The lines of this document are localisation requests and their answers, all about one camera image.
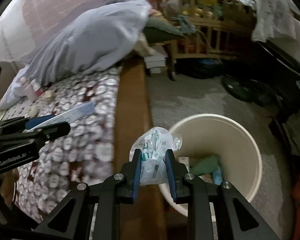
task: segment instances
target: white cloth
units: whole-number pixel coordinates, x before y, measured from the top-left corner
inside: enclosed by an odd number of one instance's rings
[[[0,110],[25,95],[21,77],[47,85],[67,73],[86,75],[111,67],[133,49],[150,8],[145,0],[126,0],[81,14],[18,72],[0,101]]]
[[[239,0],[257,11],[257,24],[251,40],[266,42],[268,38],[296,39],[293,15],[287,0]]]

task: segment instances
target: plastic bag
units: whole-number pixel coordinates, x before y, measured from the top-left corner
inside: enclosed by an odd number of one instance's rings
[[[168,183],[165,154],[167,149],[180,149],[182,138],[174,137],[162,127],[154,127],[135,141],[130,150],[130,161],[134,150],[141,149],[140,185]]]
[[[288,36],[296,39],[293,15],[287,0],[239,0],[257,11],[257,24],[251,40],[266,42],[268,38]]]
[[[181,13],[181,4],[179,0],[162,0],[160,4],[163,9],[163,14],[167,20],[171,20]]]

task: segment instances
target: metal screw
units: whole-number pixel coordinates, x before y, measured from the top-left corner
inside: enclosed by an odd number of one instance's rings
[[[85,183],[80,183],[77,185],[78,190],[84,190],[86,187],[87,187],[87,185]]]
[[[231,188],[231,187],[232,187],[232,184],[231,184],[229,181],[224,181],[224,182],[222,183],[222,186],[223,186],[224,188]]]
[[[185,175],[185,178],[186,178],[186,179],[194,179],[194,175],[193,175],[192,173],[187,173],[187,174]]]
[[[121,173],[117,173],[114,175],[114,179],[116,179],[116,180],[121,180],[121,179],[123,179],[123,177],[124,177],[124,175]]]

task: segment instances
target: floor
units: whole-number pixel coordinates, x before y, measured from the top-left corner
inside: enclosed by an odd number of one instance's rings
[[[178,81],[173,82],[161,73],[148,77],[147,86],[154,126],[169,129],[193,114],[214,113],[248,130],[258,144],[263,164],[261,185],[252,205],[280,239],[290,239],[294,221],[290,174],[282,148],[268,128],[270,112],[229,95],[219,77],[199,80],[178,75]]]

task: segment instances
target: trash can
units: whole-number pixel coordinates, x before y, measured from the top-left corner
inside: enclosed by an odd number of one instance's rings
[[[262,176],[262,161],[258,146],[248,131],[237,122],[218,114],[197,114],[175,124],[169,131],[181,134],[182,147],[176,158],[203,159],[212,154],[221,161],[223,179],[231,182],[251,202]],[[159,185],[164,198],[181,214],[188,216],[187,204],[175,204],[169,185]],[[210,203],[212,221],[215,221]]]

